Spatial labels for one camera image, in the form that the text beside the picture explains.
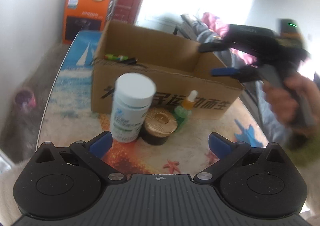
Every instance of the gray plastic base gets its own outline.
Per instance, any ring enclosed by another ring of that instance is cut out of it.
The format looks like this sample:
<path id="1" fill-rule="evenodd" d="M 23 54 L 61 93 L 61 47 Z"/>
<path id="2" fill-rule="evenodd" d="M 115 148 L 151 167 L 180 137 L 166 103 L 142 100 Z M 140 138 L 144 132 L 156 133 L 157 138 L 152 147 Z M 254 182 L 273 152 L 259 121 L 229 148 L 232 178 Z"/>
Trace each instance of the gray plastic base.
<path id="1" fill-rule="evenodd" d="M 299 215 L 260 220 L 230 209 L 209 185 L 188 175 L 134 174 L 123 184 L 108 186 L 89 210 L 72 218 L 40 221 L 22 216 L 15 226 L 299 226 L 310 225 Z"/>

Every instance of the gold lid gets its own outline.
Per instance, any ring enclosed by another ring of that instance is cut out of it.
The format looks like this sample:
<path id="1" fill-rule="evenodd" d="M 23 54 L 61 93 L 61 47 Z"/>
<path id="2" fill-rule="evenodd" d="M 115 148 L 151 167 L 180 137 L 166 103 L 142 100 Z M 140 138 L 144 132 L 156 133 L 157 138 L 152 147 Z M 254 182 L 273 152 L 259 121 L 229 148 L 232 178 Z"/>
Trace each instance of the gold lid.
<path id="1" fill-rule="evenodd" d="M 177 129 L 178 123 L 168 110 L 155 107 L 148 110 L 144 127 L 152 136 L 164 138 L 170 136 Z"/>

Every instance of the gray floor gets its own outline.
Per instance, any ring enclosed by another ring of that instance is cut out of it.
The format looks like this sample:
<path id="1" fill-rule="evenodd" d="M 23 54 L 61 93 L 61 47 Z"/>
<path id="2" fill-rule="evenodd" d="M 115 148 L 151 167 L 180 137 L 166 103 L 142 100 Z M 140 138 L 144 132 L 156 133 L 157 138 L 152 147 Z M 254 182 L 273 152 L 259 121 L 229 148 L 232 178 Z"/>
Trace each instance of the gray floor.
<path id="1" fill-rule="evenodd" d="M 36 149 L 39 128 L 50 90 L 69 45 L 57 45 L 46 53 L 38 69 L 24 83 L 36 96 L 37 106 L 25 114 L 11 106 L 0 135 L 0 149 L 15 163 L 30 158 Z"/>

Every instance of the human hand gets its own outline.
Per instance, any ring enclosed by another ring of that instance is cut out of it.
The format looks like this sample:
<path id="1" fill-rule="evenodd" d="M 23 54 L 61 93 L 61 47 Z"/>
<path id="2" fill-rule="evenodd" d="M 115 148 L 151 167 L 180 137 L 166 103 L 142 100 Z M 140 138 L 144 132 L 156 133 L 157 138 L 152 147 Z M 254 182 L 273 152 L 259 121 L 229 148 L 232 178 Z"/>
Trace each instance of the human hand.
<path id="1" fill-rule="evenodd" d="M 289 92 L 282 88 L 275 88 L 269 82 L 264 82 L 263 90 L 266 93 L 266 101 L 271 105 L 271 110 L 276 114 L 277 120 L 286 127 L 292 128 L 296 133 L 311 136 L 320 124 L 320 91 L 310 79 L 295 73 L 285 79 L 284 84 L 298 94 L 304 95 L 310 105 L 313 118 L 317 124 L 315 127 L 297 129 L 290 126 L 296 115 L 298 103 Z"/>

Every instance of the white bottle cap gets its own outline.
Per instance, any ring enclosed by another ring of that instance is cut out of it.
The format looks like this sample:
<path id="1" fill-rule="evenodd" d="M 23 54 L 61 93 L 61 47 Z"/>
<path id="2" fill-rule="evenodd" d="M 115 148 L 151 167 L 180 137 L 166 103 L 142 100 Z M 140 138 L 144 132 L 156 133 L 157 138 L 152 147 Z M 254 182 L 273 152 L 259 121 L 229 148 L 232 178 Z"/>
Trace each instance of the white bottle cap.
<path id="1" fill-rule="evenodd" d="M 143 108 L 150 105 L 155 93 L 155 83 L 145 75 L 126 73 L 116 80 L 115 95 L 130 107 Z"/>
<path id="2" fill-rule="evenodd" d="M 194 102 L 197 96 L 198 96 L 198 92 L 192 91 L 190 92 L 190 95 L 188 96 L 187 100 L 190 102 Z"/>

